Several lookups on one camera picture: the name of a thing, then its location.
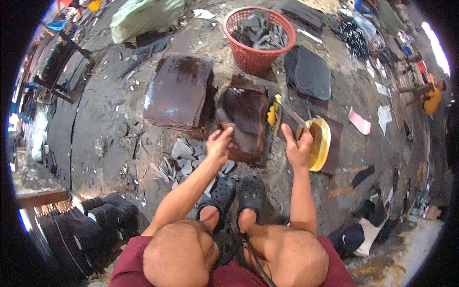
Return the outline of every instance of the blue container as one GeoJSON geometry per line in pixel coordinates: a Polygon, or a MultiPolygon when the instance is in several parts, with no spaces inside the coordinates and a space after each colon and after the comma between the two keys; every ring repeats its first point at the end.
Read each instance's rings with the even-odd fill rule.
{"type": "Polygon", "coordinates": [[[363,2],[363,0],[356,0],[354,4],[354,8],[360,14],[372,14],[373,13],[373,8],[371,8],[371,6],[368,5],[367,3],[363,2]]]}

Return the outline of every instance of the maroon shorts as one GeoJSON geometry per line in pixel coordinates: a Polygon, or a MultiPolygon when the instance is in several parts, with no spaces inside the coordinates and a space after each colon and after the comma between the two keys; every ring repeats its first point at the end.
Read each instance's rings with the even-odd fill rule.
{"type": "MultiPolygon", "coordinates": [[[[112,277],[110,287],[117,286],[153,286],[143,274],[143,252],[151,240],[151,236],[132,237],[121,254],[112,277]]],[[[354,287],[352,277],[344,267],[330,240],[318,238],[330,258],[328,274],[322,286],[354,287]]],[[[217,267],[210,275],[208,286],[225,287],[267,287],[266,284],[250,270],[238,266],[233,259],[229,263],[217,267]]]]}

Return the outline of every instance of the white paper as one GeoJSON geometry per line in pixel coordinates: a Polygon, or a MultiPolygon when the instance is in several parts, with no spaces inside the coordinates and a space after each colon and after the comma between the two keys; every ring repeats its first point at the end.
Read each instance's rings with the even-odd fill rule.
{"type": "Polygon", "coordinates": [[[375,82],[375,84],[376,84],[376,89],[378,90],[378,92],[380,94],[383,94],[385,96],[389,96],[389,92],[387,91],[387,88],[385,86],[381,85],[378,82],[375,82]]]}
{"type": "Polygon", "coordinates": [[[367,60],[367,71],[370,73],[372,78],[375,78],[375,69],[373,69],[369,60],[367,60]]]}
{"type": "Polygon", "coordinates": [[[303,35],[308,36],[309,38],[313,39],[313,40],[316,41],[316,42],[322,43],[322,40],[321,40],[321,39],[315,37],[314,35],[311,35],[310,33],[306,32],[306,31],[304,31],[304,30],[297,29],[297,31],[300,32],[300,33],[303,34],[303,35]]]}
{"type": "Polygon", "coordinates": [[[199,19],[210,20],[216,17],[214,14],[204,9],[196,9],[196,10],[193,10],[193,12],[195,13],[195,18],[199,18],[199,19]]]}
{"type": "Polygon", "coordinates": [[[381,127],[382,133],[386,136],[387,124],[392,121],[392,114],[389,106],[379,106],[378,108],[378,123],[381,127]]]}

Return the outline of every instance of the plastic bag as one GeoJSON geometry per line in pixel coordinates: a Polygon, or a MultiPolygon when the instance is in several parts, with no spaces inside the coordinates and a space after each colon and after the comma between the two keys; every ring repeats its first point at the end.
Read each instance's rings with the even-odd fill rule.
{"type": "Polygon", "coordinates": [[[42,145],[46,143],[48,132],[48,117],[45,112],[38,112],[35,115],[35,120],[26,125],[25,140],[26,148],[32,159],[36,162],[43,160],[42,145]]]}
{"type": "Polygon", "coordinates": [[[177,25],[184,5],[184,0],[128,0],[113,15],[113,42],[121,44],[148,31],[168,31],[177,25]]]}
{"type": "Polygon", "coordinates": [[[384,39],[379,32],[377,33],[375,26],[370,20],[356,11],[352,12],[352,18],[367,39],[369,49],[380,51],[385,47],[384,39]]]}

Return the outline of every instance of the white plastic sheet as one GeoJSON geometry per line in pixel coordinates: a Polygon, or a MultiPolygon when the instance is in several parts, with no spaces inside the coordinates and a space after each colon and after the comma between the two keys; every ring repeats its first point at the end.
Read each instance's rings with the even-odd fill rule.
{"type": "Polygon", "coordinates": [[[212,14],[211,12],[209,12],[207,10],[204,10],[204,9],[195,9],[195,10],[193,10],[193,12],[195,14],[195,17],[199,18],[199,19],[210,20],[210,19],[216,17],[214,14],[212,14]]]}
{"type": "Polygon", "coordinates": [[[381,130],[386,136],[386,127],[387,124],[392,121],[392,114],[391,114],[391,109],[389,106],[379,106],[378,108],[378,123],[379,126],[381,127],[381,130]]]}

